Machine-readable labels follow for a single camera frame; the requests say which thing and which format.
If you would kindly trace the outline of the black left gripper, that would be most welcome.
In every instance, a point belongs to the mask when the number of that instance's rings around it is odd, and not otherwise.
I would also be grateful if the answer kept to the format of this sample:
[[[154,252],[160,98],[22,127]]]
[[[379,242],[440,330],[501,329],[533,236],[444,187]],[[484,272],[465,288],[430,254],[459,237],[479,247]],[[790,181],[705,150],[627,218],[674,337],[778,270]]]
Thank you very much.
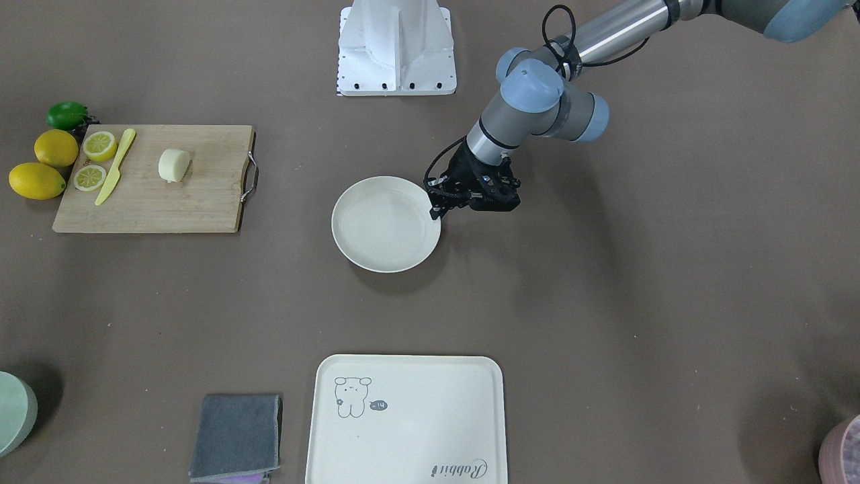
[[[440,177],[431,177],[433,166],[457,148]],[[464,142],[446,147],[428,166],[423,185],[432,204],[430,217],[439,220],[454,208],[470,206],[475,211],[510,212],[520,203],[520,181],[514,177],[512,160],[501,157],[500,165],[489,165],[471,153]]]

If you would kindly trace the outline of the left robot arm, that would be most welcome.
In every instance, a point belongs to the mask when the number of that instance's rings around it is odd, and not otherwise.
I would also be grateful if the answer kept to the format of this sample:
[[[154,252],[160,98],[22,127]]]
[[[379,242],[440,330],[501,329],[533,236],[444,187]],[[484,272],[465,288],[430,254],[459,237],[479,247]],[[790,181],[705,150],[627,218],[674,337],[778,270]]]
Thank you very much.
[[[639,51],[658,32],[704,13],[784,43],[804,40],[841,10],[858,10],[857,1],[623,1],[567,34],[543,37],[533,51],[514,47],[497,63],[499,90],[473,128],[451,145],[454,152],[439,177],[423,184],[430,217],[469,206],[476,211],[509,212],[519,205],[519,179],[512,155],[529,136],[571,142],[596,140],[610,110],[595,93],[574,80]]]

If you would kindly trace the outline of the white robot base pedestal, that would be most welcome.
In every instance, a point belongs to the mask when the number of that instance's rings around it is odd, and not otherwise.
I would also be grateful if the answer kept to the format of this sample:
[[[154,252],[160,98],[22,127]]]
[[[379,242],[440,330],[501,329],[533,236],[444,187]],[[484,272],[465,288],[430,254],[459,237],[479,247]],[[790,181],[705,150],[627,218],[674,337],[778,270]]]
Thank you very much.
[[[451,12],[438,2],[354,1],[339,19],[337,95],[456,92]]]

